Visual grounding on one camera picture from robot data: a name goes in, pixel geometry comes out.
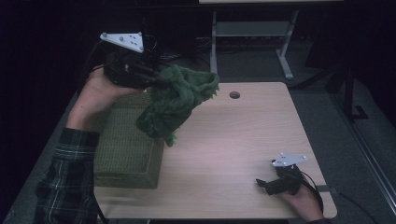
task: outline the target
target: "human hand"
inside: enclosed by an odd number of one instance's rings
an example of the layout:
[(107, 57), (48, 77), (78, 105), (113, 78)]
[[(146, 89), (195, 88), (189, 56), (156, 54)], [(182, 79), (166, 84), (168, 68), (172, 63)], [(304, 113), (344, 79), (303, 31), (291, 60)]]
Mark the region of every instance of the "human hand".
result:
[(66, 128), (91, 131), (96, 115), (110, 108), (121, 96), (142, 91), (114, 85), (105, 76), (103, 67), (98, 68), (87, 78), (70, 111)]
[(295, 195), (291, 195), (287, 192), (277, 195), (288, 203), (294, 212), (306, 222), (324, 218), (316, 196), (304, 185), (300, 186), (300, 189)]

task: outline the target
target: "shirt cuff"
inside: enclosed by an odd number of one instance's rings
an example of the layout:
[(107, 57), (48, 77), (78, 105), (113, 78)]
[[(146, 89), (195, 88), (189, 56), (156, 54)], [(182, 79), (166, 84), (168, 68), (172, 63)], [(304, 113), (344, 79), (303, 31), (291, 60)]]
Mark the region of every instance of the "shirt cuff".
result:
[(93, 161), (99, 133), (64, 128), (53, 153), (54, 159)]

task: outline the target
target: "plaid sleeve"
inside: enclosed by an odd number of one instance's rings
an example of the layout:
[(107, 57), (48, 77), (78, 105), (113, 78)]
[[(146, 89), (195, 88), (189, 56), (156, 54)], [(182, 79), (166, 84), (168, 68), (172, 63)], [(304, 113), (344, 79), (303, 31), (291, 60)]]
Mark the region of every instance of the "plaid sleeve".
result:
[(37, 185), (34, 223), (96, 223), (93, 158), (99, 133), (65, 128)]

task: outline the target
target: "wooden table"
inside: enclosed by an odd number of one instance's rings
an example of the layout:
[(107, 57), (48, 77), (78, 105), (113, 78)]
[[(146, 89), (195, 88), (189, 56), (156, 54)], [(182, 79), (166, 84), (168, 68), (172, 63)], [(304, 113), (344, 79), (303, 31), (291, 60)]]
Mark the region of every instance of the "wooden table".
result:
[[(110, 218), (292, 218), (256, 178), (277, 179), (271, 160), (281, 152), (304, 154), (299, 163), (317, 185), (326, 185), (302, 123), (283, 83), (221, 83), (214, 99), (193, 110), (165, 148), (157, 189), (95, 188)], [(232, 99), (231, 91), (240, 93)], [(325, 217), (335, 217), (322, 192)]]

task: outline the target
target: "green wicker basket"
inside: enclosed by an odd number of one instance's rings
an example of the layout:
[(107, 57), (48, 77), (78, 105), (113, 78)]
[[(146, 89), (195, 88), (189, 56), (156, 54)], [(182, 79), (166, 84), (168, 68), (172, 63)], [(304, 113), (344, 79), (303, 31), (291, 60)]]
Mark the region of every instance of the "green wicker basket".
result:
[(157, 188), (164, 141), (149, 138), (134, 125), (149, 104), (147, 93), (125, 96), (96, 121), (101, 136), (94, 160), (95, 186)]

